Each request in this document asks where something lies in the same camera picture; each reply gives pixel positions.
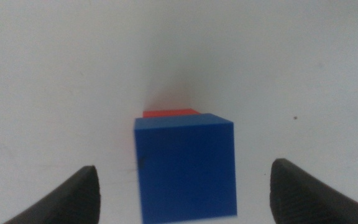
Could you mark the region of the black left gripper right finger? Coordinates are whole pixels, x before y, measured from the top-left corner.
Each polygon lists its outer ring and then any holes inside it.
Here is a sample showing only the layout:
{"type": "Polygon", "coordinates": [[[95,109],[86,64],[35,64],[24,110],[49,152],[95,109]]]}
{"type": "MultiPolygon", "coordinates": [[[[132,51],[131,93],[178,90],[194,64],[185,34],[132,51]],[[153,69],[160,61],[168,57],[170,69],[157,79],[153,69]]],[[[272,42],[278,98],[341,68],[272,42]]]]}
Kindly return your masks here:
{"type": "Polygon", "coordinates": [[[270,209],[276,223],[358,224],[358,202],[287,159],[272,164],[270,209]]]}

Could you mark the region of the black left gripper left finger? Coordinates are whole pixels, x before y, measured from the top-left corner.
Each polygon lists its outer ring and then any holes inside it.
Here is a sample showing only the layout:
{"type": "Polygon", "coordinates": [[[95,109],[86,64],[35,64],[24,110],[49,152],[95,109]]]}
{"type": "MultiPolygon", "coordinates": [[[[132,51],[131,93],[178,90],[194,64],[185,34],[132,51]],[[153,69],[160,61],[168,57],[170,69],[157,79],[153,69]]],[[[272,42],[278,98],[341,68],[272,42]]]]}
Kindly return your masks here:
{"type": "Polygon", "coordinates": [[[84,166],[6,224],[98,224],[101,194],[95,166],[84,166]]]}

